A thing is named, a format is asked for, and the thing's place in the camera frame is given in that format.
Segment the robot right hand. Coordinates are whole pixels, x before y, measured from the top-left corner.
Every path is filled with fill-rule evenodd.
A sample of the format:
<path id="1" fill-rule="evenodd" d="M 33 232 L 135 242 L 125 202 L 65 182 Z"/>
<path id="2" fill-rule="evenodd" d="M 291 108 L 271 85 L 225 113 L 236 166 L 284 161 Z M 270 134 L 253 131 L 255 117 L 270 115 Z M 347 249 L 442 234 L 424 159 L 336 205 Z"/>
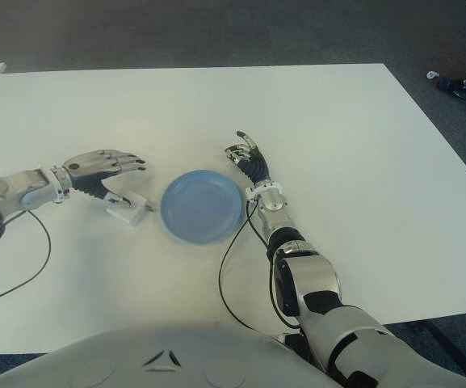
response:
<path id="1" fill-rule="evenodd" d="M 231 161 L 254 186 L 269 181 L 271 179 L 269 167 L 257 144 L 250 136 L 242 131 L 236 131 L 236 135 L 240 137 L 243 142 L 226 148 L 226 158 Z"/>

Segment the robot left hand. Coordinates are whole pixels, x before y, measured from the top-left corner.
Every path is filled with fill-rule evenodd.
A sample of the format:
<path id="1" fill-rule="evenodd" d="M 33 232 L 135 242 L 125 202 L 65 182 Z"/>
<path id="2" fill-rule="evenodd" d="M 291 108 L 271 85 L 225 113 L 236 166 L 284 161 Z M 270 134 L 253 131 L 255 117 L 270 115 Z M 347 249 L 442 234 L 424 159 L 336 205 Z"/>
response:
<path id="1" fill-rule="evenodd" d="M 62 168 L 69 176 L 70 187 L 114 205 L 132 206 L 125 196 L 108 189 L 103 181 L 132 171 L 145 171 L 145 160 L 118 150 L 96 150 L 72 157 Z"/>

